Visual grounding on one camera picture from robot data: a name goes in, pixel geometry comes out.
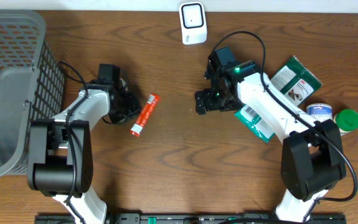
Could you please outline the green lid jar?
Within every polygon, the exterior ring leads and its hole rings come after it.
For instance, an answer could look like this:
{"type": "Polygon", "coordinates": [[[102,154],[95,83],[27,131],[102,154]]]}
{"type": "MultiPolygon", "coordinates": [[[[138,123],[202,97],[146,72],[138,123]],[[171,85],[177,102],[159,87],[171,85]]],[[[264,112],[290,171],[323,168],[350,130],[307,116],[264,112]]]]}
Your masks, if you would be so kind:
{"type": "Polygon", "coordinates": [[[358,113],[352,109],[344,109],[334,116],[341,136],[358,129],[358,113]]]}

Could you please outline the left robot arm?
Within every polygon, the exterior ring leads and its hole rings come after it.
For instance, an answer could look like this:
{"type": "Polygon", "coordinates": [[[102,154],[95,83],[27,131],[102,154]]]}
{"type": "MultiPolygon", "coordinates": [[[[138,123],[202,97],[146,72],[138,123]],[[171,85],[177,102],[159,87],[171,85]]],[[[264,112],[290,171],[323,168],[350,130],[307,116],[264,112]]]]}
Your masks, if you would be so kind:
{"type": "Polygon", "coordinates": [[[27,181],[32,190],[60,202],[67,215],[37,215],[36,223],[113,223],[108,205],[92,187],[90,132],[99,120],[124,123],[140,112],[120,67],[101,63],[98,76],[83,85],[77,99],[61,113],[38,118],[29,133],[27,181]]]}

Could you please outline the red white tube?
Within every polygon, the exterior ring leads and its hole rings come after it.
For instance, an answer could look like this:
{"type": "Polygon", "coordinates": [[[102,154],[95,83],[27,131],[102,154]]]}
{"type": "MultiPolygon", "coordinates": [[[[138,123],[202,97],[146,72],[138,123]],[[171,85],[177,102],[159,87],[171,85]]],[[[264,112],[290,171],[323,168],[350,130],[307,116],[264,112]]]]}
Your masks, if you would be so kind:
{"type": "Polygon", "coordinates": [[[143,130],[144,126],[146,125],[149,117],[152,115],[156,105],[159,103],[160,97],[159,95],[155,93],[151,93],[149,95],[149,98],[144,106],[144,108],[141,110],[141,113],[136,120],[135,124],[130,129],[130,133],[136,137],[139,137],[141,134],[141,131],[143,130]]]}

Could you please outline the green 3M product package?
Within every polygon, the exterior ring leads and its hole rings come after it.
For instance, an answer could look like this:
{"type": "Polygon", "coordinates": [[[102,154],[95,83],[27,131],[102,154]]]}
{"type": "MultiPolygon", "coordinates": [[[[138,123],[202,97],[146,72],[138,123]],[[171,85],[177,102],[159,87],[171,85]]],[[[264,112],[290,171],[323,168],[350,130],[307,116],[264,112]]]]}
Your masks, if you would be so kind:
{"type": "MultiPolygon", "coordinates": [[[[275,73],[270,81],[296,106],[302,104],[323,85],[295,55],[275,73]]],[[[234,116],[265,143],[275,135],[269,125],[248,105],[244,105],[234,116]]]]}

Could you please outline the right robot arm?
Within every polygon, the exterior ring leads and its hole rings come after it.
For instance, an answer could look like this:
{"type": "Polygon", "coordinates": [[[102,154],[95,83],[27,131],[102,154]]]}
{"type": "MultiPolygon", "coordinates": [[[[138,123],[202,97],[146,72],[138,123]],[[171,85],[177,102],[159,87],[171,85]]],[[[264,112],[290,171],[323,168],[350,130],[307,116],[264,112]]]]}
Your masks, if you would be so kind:
{"type": "Polygon", "coordinates": [[[336,123],[320,122],[292,104],[254,61],[239,62],[228,47],[213,50],[204,73],[211,87],[195,93],[195,110],[239,110],[247,106],[282,144],[281,178],[286,192],[275,209],[289,223],[314,220],[312,211],[346,176],[341,135],[336,123]]]}

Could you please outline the white blue round container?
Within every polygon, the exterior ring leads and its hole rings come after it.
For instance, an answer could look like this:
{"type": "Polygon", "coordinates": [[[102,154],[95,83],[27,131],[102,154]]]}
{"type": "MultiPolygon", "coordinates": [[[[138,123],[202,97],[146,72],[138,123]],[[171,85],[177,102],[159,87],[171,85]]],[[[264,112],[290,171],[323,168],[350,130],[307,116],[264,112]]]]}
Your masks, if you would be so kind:
{"type": "Polygon", "coordinates": [[[308,105],[306,112],[320,122],[332,119],[332,106],[325,103],[308,105]]]}

